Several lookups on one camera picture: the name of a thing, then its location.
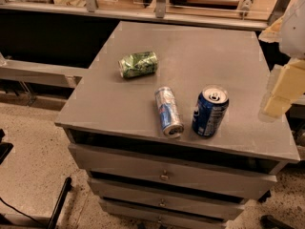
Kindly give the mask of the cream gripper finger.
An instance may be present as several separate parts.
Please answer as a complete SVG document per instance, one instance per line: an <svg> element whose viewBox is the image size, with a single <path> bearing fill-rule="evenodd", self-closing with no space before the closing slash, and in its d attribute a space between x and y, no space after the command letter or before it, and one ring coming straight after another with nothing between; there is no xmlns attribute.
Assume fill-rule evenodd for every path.
<svg viewBox="0 0 305 229"><path fill-rule="evenodd" d="M284 115L305 93L305 60L291 59L284 66L271 70L267 93L262 101L262 113L272 118Z"/></svg>

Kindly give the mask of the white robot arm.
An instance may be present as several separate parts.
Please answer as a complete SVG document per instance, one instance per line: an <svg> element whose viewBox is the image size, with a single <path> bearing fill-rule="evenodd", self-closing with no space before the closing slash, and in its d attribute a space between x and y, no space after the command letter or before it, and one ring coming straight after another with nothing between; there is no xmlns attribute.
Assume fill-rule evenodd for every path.
<svg viewBox="0 0 305 229"><path fill-rule="evenodd" d="M287 64L271 70L261 103L263 114L280 118L305 94L305 0L296 0L258 39L277 42L279 50L290 57Z"/></svg>

